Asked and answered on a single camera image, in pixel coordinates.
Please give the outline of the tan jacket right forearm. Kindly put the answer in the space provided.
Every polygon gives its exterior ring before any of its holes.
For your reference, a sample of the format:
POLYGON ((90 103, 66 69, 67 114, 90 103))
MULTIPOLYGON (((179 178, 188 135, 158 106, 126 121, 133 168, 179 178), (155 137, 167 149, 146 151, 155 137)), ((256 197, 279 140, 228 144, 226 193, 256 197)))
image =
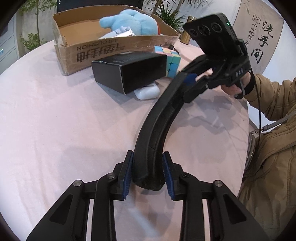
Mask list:
POLYGON ((281 84, 272 82, 263 75, 251 75, 245 87, 245 98, 249 104, 264 114, 269 121, 277 121, 295 106, 295 79, 281 84))

